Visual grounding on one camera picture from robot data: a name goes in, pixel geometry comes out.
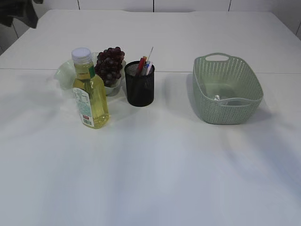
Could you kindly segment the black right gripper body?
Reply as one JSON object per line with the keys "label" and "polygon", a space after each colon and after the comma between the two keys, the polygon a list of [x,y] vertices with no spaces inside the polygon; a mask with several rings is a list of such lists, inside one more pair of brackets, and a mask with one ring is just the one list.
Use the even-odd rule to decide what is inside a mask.
{"label": "black right gripper body", "polygon": [[0,0],[0,24],[11,27],[15,18],[35,29],[38,16],[32,2],[43,4],[44,0]]}

